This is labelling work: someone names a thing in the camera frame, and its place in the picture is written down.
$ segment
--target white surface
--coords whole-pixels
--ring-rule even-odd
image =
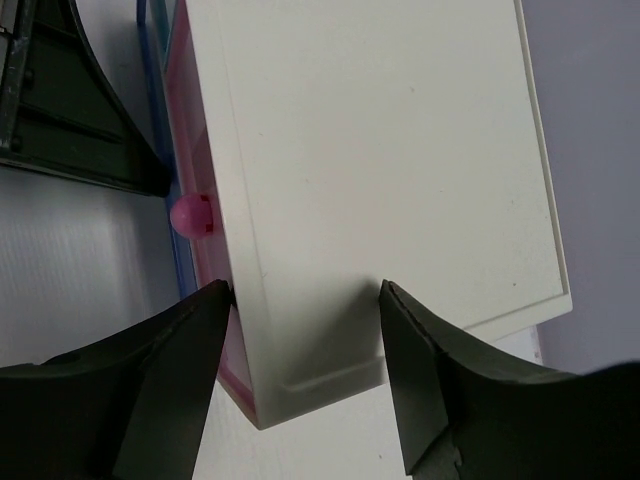
[[[110,80],[144,120],[134,3],[78,3]],[[0,199],[0,365],[78,348],[177,299],[160,200],[4,168]],[[511,342],[524,357],[526,335]],[[329,478],[405,478],[388,386],[265,432],[216,387],[194,479]]]
[[[571,308],[512,0],[187,5],[260,426],[383,381],[383,278],[489,340]]]

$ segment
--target white plastic box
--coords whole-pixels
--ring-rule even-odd
[[[385,381],[388,278],[494,340],[571,309],[519,0],[186,0],[165,76],[220,379],[260,428]]]

